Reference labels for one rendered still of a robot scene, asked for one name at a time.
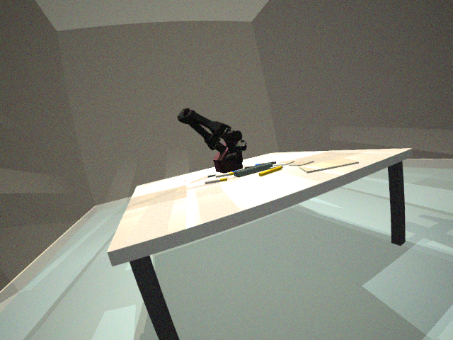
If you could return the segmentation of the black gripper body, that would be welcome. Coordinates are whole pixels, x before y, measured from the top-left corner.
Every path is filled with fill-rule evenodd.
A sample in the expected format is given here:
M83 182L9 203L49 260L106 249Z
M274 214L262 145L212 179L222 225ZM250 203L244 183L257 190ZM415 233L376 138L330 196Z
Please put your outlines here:
M237 152L235 152L235 149L234 149L234 145L236 145L236 142L237 141L226 144L226 147L228 147L228 149L229 149L229 153L231 153L231 154L227 155L226 162L233 161L238 157L238 154L237 154Z

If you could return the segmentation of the grey keyboard with keys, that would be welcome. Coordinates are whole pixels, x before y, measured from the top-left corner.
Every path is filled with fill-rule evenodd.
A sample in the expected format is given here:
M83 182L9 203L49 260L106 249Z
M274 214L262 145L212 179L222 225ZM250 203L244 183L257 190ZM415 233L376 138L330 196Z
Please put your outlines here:
M270 167L273 167L273 163L265 163L265 164L260 164L257 166L252 166L246 169L241 169L238 171L233 171L235 177L242 177L242 176L247 176L249 174L254 174L258 173L260 171L265 171L270 169Z

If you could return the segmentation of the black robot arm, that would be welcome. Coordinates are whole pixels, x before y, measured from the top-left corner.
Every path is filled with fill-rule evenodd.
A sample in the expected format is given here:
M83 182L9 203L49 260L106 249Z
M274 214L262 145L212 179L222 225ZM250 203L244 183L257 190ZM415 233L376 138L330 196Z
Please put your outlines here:
M241 131L231 130L231 127L224 123L219 123L217 121L212 122L189 108L182 109L178 115L178 120L182 123L189 124L189 126L204 137L205 143L211 150L216 149L220 154L223 154L226 149L226 146L219 142L221 140L220 138L224 139L226 144L240 141L234 145L235 152L245 151L247 148L246 141L242 139ZM208 133L208 131L199 124L210 129L211 133Z

